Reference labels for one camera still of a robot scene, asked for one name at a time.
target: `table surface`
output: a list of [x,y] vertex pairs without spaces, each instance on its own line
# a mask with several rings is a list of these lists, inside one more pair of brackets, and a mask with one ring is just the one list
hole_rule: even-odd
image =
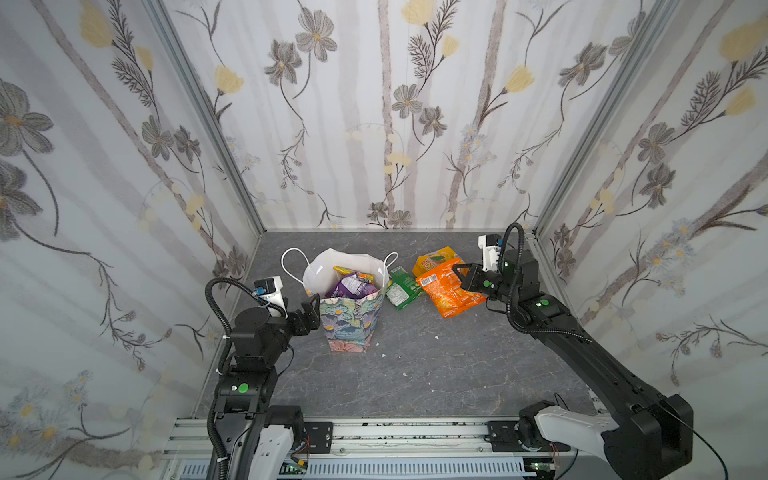
[[[477,237],[464,232],[268,232],[246,283],[280,275],[288,308],[295,310],[306,294],[280,266],[290,247],[299,247],[310,260],[327,248],[380,259],[396,251],[393,266],[410,271],[416,257],[441,247],[453,248],[466,262],[481,261]],[[292,252],[286,267],[300,278],[306,262]],[[252,303],[242,296],[236,312]],[[594,413],[587,386],[565,362],[483,305],[446,320],[426,294],[400,311],[385,301],[366,353],[332,353],[319,330],[293,337],[291,345],[296,357],[280,377],[271,404],[300,405],[305,416],[517,415],[542,399],[554,401],[555,392],[570,409]],[[278,371],[289,360],[290,351],[281,356]],[[216,380],[209,377],[194,416],[207,415]]]

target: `gift bag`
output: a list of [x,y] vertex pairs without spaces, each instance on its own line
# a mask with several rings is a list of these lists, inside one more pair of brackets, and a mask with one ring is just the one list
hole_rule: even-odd
[[[291,250],[298,251],[306,260],[306,269],[301,280],[286,269],[285,256]],[[379,319],[379,311],[389,284],[387,267],[395,260],[397,260],[397,253],[395,252],[390,253],[384,261],[381,261],[370,255],[344,253],[329,248],[310,262],[303,251],[294,247],[283,252],[280,264],[285,273],[304,285],[304,290],[308,296],[314,293],[325,296],[339,282],[339,273],[333,269],[335,266],[343,266],[350,270],[373,275],[373,284],[377,291],[360,300],[350,298],[322,298],[320,300],[320,319],[331,350],[333,352],[358,353],[365,352],[371,343],[371,335],[376,328],[376,321]]]

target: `floral wallpaper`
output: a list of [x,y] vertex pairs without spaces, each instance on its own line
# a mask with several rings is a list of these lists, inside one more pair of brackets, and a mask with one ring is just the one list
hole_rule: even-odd
[[267,228],[530,227],[653,2],[164,0]]
[[[683,2],[539,232],[584,327],[693,406],[732,478],[765,469],[767,102],[765,5]],[[698,441],[674,473],[722,476]]]
[[155,478],[257,235],[140,3],[5,3],[0,45],[2,471]]

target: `snack package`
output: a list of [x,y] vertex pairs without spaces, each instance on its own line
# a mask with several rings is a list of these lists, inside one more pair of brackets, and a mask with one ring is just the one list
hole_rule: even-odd
[[458,258],[456,252],[454,252],[451,247],[443,247],[436,252],[421,255],[416,259],[416,265],[411,271],[413,272],[414,276],[421,276],[438,266],[440,263],[443,263],[452,258]]
[[398,310],[411,303],[424,293],[424,289],[401,266],[389,271],[391,286],[386,291],[386,297]]
[[363,281],[367,283],[373,283],[373,275],[370,273],[360,273],[356,272],[355,270],[350,270],[348,268],[345,268],[343,266],[334,266],[333,269],[339,273],[341,273],[341,276],[349,275],[350,273],[357,273],[357,276]]
[[416,278],[425,292],[432,298],[432,302],[442,315],[442,318],[451,318],[461,312],[471,309],[475,305],[485,302],[485,295],[462,290],[462,281],[453,273],[454,265],[463,263],[456,257],[453,260],[441,263],[427,273]]
[[345,275],[339,282],[326,294],[326,298],[351,298],[360,300],[364,296],[376,293],[379,289],[372,283],[361,279],[357,272]]

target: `robotic arm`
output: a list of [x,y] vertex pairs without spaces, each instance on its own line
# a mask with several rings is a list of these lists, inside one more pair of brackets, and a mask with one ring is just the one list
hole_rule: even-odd
[[[518,248],[507,249],[513,228]],[[594,341],[552,295],[539,291],[538,262],[525,249],[522,227],[480,237],[483,264],[453,267],[462,289],[505,303],[513,328],[544,343],[570,366],[606,405],[611,420],[569,412],[540,402],[520,412],[518,437],[536,448],[561,442],[607,461],[623,480],[657,479],[693,456],[694,413],[679,395],[666,397],[637,378]]]

